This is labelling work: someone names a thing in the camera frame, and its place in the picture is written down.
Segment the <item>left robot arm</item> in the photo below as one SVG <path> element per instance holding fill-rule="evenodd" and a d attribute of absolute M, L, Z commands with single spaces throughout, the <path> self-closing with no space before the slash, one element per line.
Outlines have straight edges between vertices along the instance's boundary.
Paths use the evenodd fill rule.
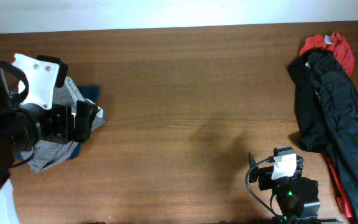
<path fill-rule="evenodd" d="M 53 102 L 68 66 L 59 58 L 17 55 L 13 64 L 0 60 L 0 223 L 18 223 L 10 170 L 28 163 L 15 155 L 30 151 L 41 141 L 85 142 L 98 113 L 96 104 L 78 100 L 70 105 Z"/>

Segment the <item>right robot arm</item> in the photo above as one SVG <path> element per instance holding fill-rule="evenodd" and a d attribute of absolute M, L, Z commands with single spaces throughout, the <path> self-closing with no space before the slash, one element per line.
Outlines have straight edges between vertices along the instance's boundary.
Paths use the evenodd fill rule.
<path fill-rule="evenodd" d="M 318 182 L 302 176 L 303 158 L 290 147 L 275 148 L 273 156 L 256 162 L 249 154 L 249 170 L 245 176 L 249 193 L 270 213 L 272 223 L 329 224 L 335 219 L 319 219 L 321 202 Z M 259 190 L 271 191 L 269 203 L 261 200 L 251 189 L 257 182 Z"/>

